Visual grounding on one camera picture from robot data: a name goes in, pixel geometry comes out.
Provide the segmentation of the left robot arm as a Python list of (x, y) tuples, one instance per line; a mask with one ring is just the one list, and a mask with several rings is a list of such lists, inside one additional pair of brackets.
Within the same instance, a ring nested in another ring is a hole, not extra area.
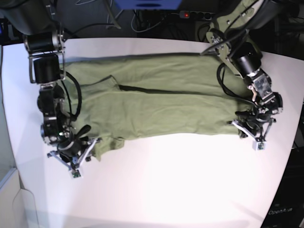
[[(283, 100), (272, 90), (271, 78), (262, 69), (263, 55), (249, 32), (272, 20), (287, 3), (286, 0), (233, 0), (211, 20), (206, 33), (211, 46), (200, 54), (217, 55), (222, 61), (217, 69), (217, 80), (223, 92), (252, 106), (248, 111), (236, 112), (237, 119), (231, 121), (231, 125), (238, 128), (241, 137), (251, 137), (260, 150), (276, 122), (273, 116), (283, 110)], [(252, 92), (251, 99), (235, 94), (224, 84), (226, 67), (242, 78)]]

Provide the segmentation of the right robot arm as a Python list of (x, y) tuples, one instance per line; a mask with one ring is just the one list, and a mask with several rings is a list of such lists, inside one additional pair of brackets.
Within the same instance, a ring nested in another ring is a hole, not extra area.
[[(2, 0), (0, 11), (23, 34), (30, 82), (40, 86), (37, 105), (43, 114), (41, 137), (46, 144), (56, 147), (47, 156), (57, 159), (73, 178), (78, 178), (79, 168), (84, 161), (90, 161), (91, 151), (100, 139), (86, 136), (91, 130), (89, 125), (77, 133), (72, 127), (81, 111), (82, 93), (77, 80), (65, 70), (65, 61), (59, 60), (65, 54), (64, 30), (50, 17), (41, 0)], [(64, 109), (64, 102), (71, 101), (65, 84), (59, 85), (65, 78), (76, 87), (76, 113)]]

